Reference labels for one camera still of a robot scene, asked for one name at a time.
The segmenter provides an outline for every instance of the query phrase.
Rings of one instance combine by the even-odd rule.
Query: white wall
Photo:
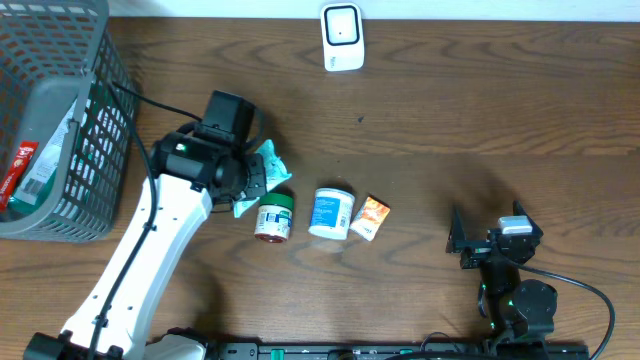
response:
[[[112,16],[318,18],[326,0],[109,0]],[[640,0],[357,0],[367,19],[640,21]]]

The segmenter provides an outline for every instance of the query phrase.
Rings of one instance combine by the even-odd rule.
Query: snack packet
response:
[[[349,229],[372,241],[391,209],[371,196],[362,204]]]
[[[23,141],[20,144],[20,148],[18,148],[18,153],[13,158],[9,172],[4,180],[2,180],[2,185],[0,185],[0,211],[4,211],[7,208],[13,189],[16,187],[16,183],[20,176],[22,176],[22,173],[24,173],[27,166],[29,166],[29,161],[31,161],[37,148],[38,143],[35,141]]]

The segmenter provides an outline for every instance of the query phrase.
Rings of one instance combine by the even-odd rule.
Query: label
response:
[[[330,197],[317,197],[313,204],[313,214],[311,215],[311,226],[336,227],[338,224],[338,214],[340,213],[340,199]]]
[[[291,210],[282,206],[260,206],[255,234],[275,235],[289,239],[292,215]]]
[[[25,175],[13,197],[27,204],[35,205],[38,195],[58,168],[60,153],[64,136],[69,132],[69,121],[73,118],[76,101],[73,101],[69,110],[47,142],[40,156],[36,159],[31,170]]]

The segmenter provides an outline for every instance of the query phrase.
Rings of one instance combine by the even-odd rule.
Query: wooden table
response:
[[[330,74],[319,21],[113,19],[149,97],[202,113],[214,89],[269,117],[294,177],[285,245],[253,238],[255,211],[213,216],[187,247],[153,323],[274,341],[407,341],[489,333],[479,273],[444,252],[453,203],[470,230],[520,199],[545,231],[530,265],[586,281],[618,314],[603,358],[640,357],[640,28],[637,24],[367,21],[365,66]],[[149,147],[188,119],[142,105]],[[0,242],[0,354],[56,334],[126,229],[144,177],[132,152],[116,227],[84,245]],[[314,190],[351,185],[392,211],[372,243],[307,233]],[[608,315],[559,291],[551,337],[594,351]]]

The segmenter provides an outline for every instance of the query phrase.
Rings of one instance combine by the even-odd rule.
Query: jar lid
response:
[[[277,193],[267,193],[260,198],[260,205],[278,205],[293,211],[293,198]]]

